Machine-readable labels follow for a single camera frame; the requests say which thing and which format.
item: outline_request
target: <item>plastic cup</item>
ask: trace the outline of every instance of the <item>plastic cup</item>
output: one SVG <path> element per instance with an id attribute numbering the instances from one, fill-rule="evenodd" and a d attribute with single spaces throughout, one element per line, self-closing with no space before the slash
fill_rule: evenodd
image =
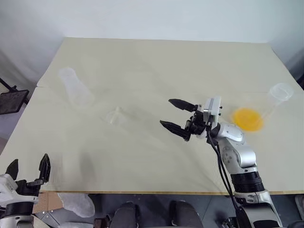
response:
<path id="1" fill-rule="evenodd" d="M 288 101 L 294 91 L 286 83 L 279 83 L 270 88 L 263 101 L 255 107 L 241 107 L 233 112 L 232 121 L 245 131 L 258 131 L 264 126 L 274 110 L 283 102 Z"/>

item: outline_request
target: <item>yellow liquid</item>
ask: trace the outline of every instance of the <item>yellow liquid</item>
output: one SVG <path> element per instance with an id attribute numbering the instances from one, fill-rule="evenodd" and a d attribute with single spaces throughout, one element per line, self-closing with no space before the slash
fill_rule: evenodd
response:
<path id="1" fill-rule="evenodd" d="M 232 121 L 245 131 L 258 131 L 263 127 L 263 119 L 257 111 L 250 108 L 237 109 Z"/>

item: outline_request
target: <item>gray floor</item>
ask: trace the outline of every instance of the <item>gray floor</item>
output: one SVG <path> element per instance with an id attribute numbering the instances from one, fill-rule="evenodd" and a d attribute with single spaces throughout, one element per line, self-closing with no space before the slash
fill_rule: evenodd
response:
<path id="1" fill-rule="evenodd" d="M 199 213 L 206 228 L 218 228 L 225 218 L 235 215 L 230 199 L 225 196 L 150 194 L 94 194 L 90 196 L 95 204 L 94 217 L 81 218 L 65 209 L 39 213 L 37 216 L 53 227 L 63 222 L 93 223 L 94 218 L 114 213 L 121 204 L 132 201 L 140 207 L 144 227 L 165 226 L 168 222 L 168 208 L 171 200 L 184 200 L 190 203 Z M 285 227 L 293 221 L 301 220 L 294 195 L 274 195 L 272 199 Z"/>

